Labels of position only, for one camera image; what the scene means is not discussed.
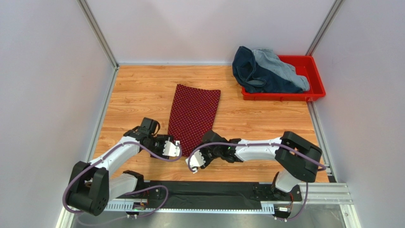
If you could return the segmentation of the red polka dot skirt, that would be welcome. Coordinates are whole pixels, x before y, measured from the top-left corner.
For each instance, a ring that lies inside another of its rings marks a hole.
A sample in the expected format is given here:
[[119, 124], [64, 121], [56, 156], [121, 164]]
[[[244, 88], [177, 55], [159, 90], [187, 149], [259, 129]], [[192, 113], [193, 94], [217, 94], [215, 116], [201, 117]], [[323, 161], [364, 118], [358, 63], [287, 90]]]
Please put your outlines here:
[[182, 156], [188, 157], [203, 135], [212, 129], [220, 90], [206, 90], [178, 84], [170, 111], [168, 134], [180, 142]]

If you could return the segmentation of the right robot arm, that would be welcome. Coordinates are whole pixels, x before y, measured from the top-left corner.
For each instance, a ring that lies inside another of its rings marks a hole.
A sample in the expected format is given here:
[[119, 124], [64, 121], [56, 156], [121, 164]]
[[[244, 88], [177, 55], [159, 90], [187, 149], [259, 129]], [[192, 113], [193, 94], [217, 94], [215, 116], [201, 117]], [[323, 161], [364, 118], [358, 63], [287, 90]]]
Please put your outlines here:
[[294, 132], [269, 140], [227, 140], [214, 131], [206, 132], [201, 143], [187, 159], [192, 172], [205, 169], [213, 160], [228, 163], [247, 161], [277, 161], [283, 170], [273, 180], [273, 188], [289, 193], [301, 182], [314, 183], [317, 173], [326, 170], [320, 162], [322, 150]]

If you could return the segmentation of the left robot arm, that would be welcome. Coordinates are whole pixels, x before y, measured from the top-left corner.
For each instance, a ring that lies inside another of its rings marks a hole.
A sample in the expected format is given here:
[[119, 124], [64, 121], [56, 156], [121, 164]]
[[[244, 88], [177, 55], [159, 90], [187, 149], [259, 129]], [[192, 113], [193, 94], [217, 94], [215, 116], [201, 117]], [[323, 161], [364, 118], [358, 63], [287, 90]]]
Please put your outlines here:
[[89, 162], [79, 161], [73, 169], [62, 196], [63, 207], [71, 213], [100, 215], [111, 200], [121, 196], [146, 195], [152, 189], [144, 176], [124, 171], [111, 176], [130, 158], [141, 151], [165, 162], [174, 162], [182, 155], [180, 142], [172, 135], [159, 134], [158, 121], [144, 118], [140, 126], [128, 130], [112, 148]]

